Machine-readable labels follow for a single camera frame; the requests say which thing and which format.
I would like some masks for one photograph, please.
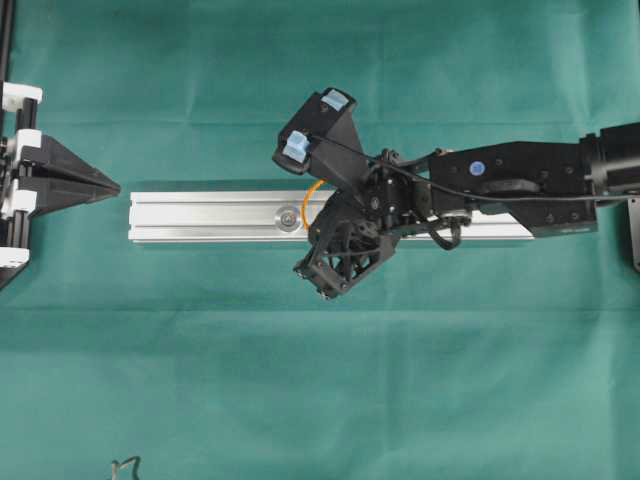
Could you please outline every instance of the robotic arm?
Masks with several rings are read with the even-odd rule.
[[[288,172],[336,187],[309,228],[311,250],[294,267],[326,299],[389,259],[403,237],[428,233],[454,249],[474,210],[510,213],[544,237],[594,231],[596,207],[640,195],[640,123],[576,144],[510,142],[406,161],[393,150],[363,152],[355,107],[335,88],[314,93],[278,135],[273,155]]]

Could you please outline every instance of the aluminum rail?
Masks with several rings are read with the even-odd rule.
[[[304,190],[134,192],[129,240],[136,243],[306,241],[300,207]],[[333,192],[316,192],[307,207],[311,223]],[[511,215],[473,214],[466,240],[532,240]],[[431,240],[428,235],[410,237]]]

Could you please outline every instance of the green fabric backdrop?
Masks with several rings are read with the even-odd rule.
[[[18,4],[11,80],[123,192],[35,221],[0,294],[0,477],[139,454],[142,480],[638,478],[624,208],[597,234],[403,247],[332,303],[291,272],[305,245],[127,240],[131,191],[291,179],[275,135],[328,85],[372,153],[637,121],[635,0]]]

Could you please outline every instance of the black cable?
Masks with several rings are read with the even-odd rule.
[[[462,228],[460,228],[459,222],[452,222],[449,226],[449,229],[451,230],[451,241],[443,238],[438,233],[438,227],[435,226],[432,222],[427,223],[427,233],[433,239],[433,241],[436,242],[438,246],[443,248],[444,250],[453,250],[458,245],[460,245],[460,242],[462,241]]]
[[[344,145],[340,142],[336,142],[335,140],[331,140],[329,138],[325,138],[319,135],[311,135],[312,138],[316,138],[320,141],[331,143],[335,146],[343,148],[345,150],[350,151],[356,155],[366,158],[367,160],[380,165],[384,168],[388,168],[389,170],[393,170],[394,172],[398,172],[406,177],[411,178],[416,182],[424,182],[428,185],[431,185],[432,188],[443,191],[445,193],[449,193],[451,195],[456,195],[459,197],[469,198],[471,200],[481,200],[484,202],[503,202],[503,203],[516,203],[516,202],[609,202],[609,201],[624,201],[629,200],[631,198],[640,198],[640,194],[627,194],[627,195],[574,195],[574,196],[538,196],[538,197],[489,197],[486,195],[475,195],[472,193],[461,192],[459,190],[455,190],[453,188],[446,187],[444,185],[440,185],[439,183],[434,182],[433,180],[429,180],[428,178],[424,178],[416,173],[408,172],[407,170],[393,165],[391,163],[387,163],[380,158],[372,157],[365,153],[359,152],[348,145]]]

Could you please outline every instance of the metal bar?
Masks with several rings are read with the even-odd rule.
[[[628,200],[633,267],[640,272],[640,200]]]
[[[300,208],[304,190],[235,192],[134,192],[129,240],[136,243],[306,241]],[[333,192],[315,193],[307,207],[311,223]],[[474,213],[466,240],[531,240],[511,215]],[[411,239],[430,240],[428,235]]]
[[[15,0],[2,2],[2,33],[0,33],[0,82],[9,80],[9,56],[11,55],[11,37],[13,34]],[[4,110],[0,110],[0,136],[4,128]]]

